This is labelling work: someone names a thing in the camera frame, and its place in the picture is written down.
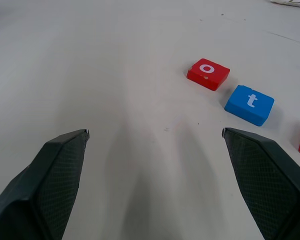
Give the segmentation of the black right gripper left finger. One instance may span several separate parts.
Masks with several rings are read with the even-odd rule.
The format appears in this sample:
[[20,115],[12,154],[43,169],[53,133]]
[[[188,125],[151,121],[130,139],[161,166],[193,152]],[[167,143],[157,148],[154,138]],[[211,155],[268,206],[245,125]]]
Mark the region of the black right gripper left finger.
[[0,194],[0,240],[60,240],[76,201],[87,129],[46,142]]

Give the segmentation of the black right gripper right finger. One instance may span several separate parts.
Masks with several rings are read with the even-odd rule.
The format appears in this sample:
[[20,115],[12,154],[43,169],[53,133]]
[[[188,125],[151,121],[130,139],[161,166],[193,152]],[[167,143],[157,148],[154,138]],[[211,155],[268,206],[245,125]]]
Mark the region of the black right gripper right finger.
[[300,166],[274,141],[222,130],[240,193],[266,240],[300,240]]

